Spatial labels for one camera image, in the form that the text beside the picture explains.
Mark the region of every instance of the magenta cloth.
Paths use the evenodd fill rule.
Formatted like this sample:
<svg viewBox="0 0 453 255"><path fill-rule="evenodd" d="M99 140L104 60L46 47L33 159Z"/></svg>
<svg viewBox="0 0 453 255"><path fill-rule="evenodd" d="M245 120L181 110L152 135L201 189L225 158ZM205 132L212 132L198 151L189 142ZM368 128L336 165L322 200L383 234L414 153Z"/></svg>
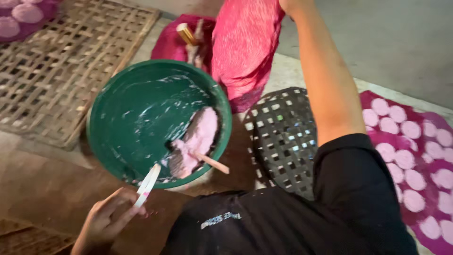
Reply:
<svg viewBox="0 0 453 255"><path fill-rule="evenodd" d="M19 28L20 28L19 33L12 37L1 37L0 36L0 42L12 42L12 41L24 40L29 35L42 29L43 25L47 21L49 21L50 19L55 17L55 14L58 9L58 4L60 3L60 1L58 1L58 0L42 0L41 2L33 3L33 1L23 0L22 2L17 1L16 4L20 5L23 3L30 3L30 4L38 7L43 13L43 18L36 23L24 23L24 22L17 21L19 24ZM13 8L0 8L0 16L1 17L12 17L12 14L11 14L12 10L13 10Z"/></svg>
<svg viewBox="0 0 453 255"><path fill-rule="evenodd" d="M187 23L192 32L194 32L199 19L204 19L203 32L207 49L202 69L210 74L212 59L212 31L214 30L214 26L216 24L216 21L211 17L201 17L187 14L179 16L176 20L168 24L160 34L156 45L151 52L151 59L173 59L187 62L186 43L176 32L176 27L181 23Z"/></svg>
<svg viewBox="0 0 453 255"><path fill-rule="evenodd" d="M394 177L395 187L400 196L403 222L414 231L420 243L430 251L436 255L451 254L451 251L453 251L451 236L453 232L453 211L443 212L438 205L440 192L448 194L448 196L445 196L451 200L451 205L453 205L453 183L446 188L435 177L440 169L444 169L444 173L445 171L447 173L449 173L448 171L453 172L453 145L450 144L453 129L436 113L417 113L410 106L395 103L371 91L361 93L360 99L371 141L377 149L387 146L378 146L379 144L390 144L395 149L393 155L393 151L388 150L388 146L386 147L387 150L382 150L380 153L385 158L387 165L396 164L405 173L404 180L401 180L400 176ZM397 132L384 132L382 128L387 128L390 131L397 130ZM401 151L410 152L413 157L398 158L403 154ZM416 188L414 186L409 186L406 173L411 172L411 170L415 170L423 177L426 186L418 187L418 190L414 190ZM405 206L405 191L419 193L425 202L424 209L418 212L409 210ZM431 228L431 232L428 232L427 228L422 230L421 225L428 225L424 225L424 222L429 222L431 226L434 226Z"/></svg>
<svg viewBox="0 0 453 255"><path fill-rule="evenodd" d="M212 77L233 113L249 109L269 80L284 12L278 0L226 0L212 34Z"/></svg>

